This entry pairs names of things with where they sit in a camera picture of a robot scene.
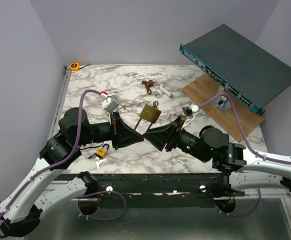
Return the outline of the small brass long-shackle padlock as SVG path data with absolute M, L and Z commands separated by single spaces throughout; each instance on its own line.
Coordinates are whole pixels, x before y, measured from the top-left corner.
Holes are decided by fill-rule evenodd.
M 159 102 L 157 100 L 155 100 L 152 105 L 150 104 L 146 104 L 141 113 L 139 114 L 139 120 L 137 121 L 135 127 L 133 128 L 133 130 L 135 131 L 137 129 L 137 127 L 139 126 L 141 120 L 145 120 L 147 122 L 150 123 L 149 127 L 150 128 L 152 126 L 152 124 L 155 124 L 159 118 L 159 116 L 161 115 L 162 111 L 159 110 L 158 108 L 159 106 Z

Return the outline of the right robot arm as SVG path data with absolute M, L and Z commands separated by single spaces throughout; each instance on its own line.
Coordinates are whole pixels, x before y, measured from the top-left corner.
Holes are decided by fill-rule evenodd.
M 248 145 L 230 142 L 229 135 L 214 126 L 204 127 L 199 136 L 183 129 L 181 117 L 173 122 L 148 129 L 143 137 L 159 151 L 180 149 L 226 178 L 215 184 L 216 192 L 227 196 L 253 188 L 282 188 L 291 192 L 291 156 L 262 152 Z

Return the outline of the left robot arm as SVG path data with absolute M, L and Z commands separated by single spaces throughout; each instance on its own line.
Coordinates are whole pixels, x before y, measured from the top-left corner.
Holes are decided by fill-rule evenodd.
M 59 132 L 50 138 L 34 166 L 19 186 L 0 202 L 0 239 L 31 233 L 57 204 L 98 192 L 98 181 L 83 171 L 66 186 L 42 195 L 47 186 L 78 159 L 80 146 L 111 141 L 115 149 L 140 143 L 143 136 L 129 127 L 115 111 L 112 122 L 89 123 L 81 107 L 70 108 L 59 120 Z

